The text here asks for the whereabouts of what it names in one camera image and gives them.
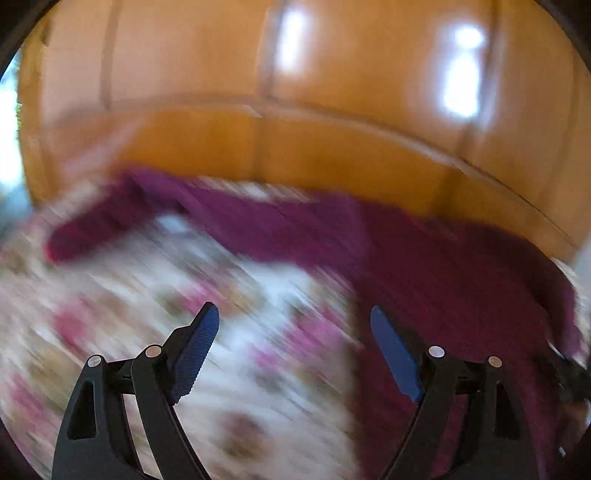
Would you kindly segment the wooden wardrobe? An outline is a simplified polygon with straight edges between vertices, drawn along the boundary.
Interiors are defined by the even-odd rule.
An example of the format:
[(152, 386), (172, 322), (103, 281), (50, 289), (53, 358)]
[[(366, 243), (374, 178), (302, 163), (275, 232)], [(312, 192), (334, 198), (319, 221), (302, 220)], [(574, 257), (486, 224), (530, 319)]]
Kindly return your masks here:
[(590, 73), (534, 1), (62, 1), (18, 99), (39, 202), (144, 167), (590, 235)]

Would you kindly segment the floral bed quilt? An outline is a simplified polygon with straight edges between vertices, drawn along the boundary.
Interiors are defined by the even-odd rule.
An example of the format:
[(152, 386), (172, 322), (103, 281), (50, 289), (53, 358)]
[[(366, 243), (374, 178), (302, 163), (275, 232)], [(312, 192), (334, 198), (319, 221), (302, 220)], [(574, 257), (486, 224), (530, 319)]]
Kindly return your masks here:
[[(33, 471), (50, 476), (67, 400), (90, 355), (134, 355), (212, 302), (221, 330), (178, 407), (212, 475), (267, 479), (286, 466), (290, 479), (368, 479), (359, 413), (366, 346), (349, 280), (322, 266), (237, 255), (176, 211), (84, 256), (51, 260), (51, 234), (117, 181), (74, 188), (1, 249), (1, 418)], [(197, 182), (259, 201), (318, 195)]]

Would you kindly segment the dark red floral sweater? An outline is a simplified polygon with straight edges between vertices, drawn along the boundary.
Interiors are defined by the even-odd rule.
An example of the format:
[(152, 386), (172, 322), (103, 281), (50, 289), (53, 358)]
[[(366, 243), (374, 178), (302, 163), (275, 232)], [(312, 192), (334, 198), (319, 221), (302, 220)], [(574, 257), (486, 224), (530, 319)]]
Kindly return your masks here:
[(495, 227), (422, 220), (345, 195), (259, 201), (136, 171), (58, 227), (47, 255), (55, 262), (84, 256), (167, 211), (185, 214), (237, 255), (322, 266), (352, 284), (366, 346), (359, 413), (367, 478), (384, 470), (411, 413), (370, 334), (376, 305), (457, 357), (499, 356), (525, 409), (540, 475), (555, 472), (558, 385), (546, 361), (553, 348), (567, 354), (577, 349), (576, 297), (559, 267), (532, 243)]

